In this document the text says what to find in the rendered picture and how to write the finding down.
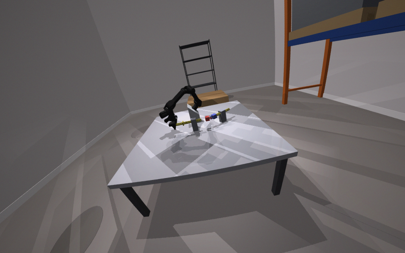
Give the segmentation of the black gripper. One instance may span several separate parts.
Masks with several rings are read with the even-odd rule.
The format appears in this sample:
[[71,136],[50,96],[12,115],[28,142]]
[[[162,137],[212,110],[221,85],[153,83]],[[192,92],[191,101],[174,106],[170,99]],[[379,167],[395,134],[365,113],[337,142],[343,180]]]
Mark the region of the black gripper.
[[168,115],[168,118],[170,118],[171,120],[171,122],[169,122],[169,127],[173,127],[176,130],[177,115],[175,114]]

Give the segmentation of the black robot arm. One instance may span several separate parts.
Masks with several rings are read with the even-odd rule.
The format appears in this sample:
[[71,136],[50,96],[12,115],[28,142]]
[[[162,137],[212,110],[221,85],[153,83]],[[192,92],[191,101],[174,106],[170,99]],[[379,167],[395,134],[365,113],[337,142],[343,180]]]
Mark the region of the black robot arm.
[[[197,111],[198,107],[201,107],[202,105],[202,101],[197,97],[196,93],[195,93],[195,89],[193,87],[191,87],[190,85],[185,86],[184,88],[182,88],[172,100],[169,100],[165,107],[164,107],[164,111],[160,112],[160,117],[163,119],[164,117],[168,116],[168,115],[172,115],[174,114],[173,109],[176,106],[176,103],[182,98],[182,96],[184,94],[191,94],[192,97],[194,98],[194,105],[192,106],[192,108],[194,110]],[[168,108],[168,109],[167,109]],[[171,121],[170,118],[166,118],[164,119],[164,122],[167,123],[168,121]]]

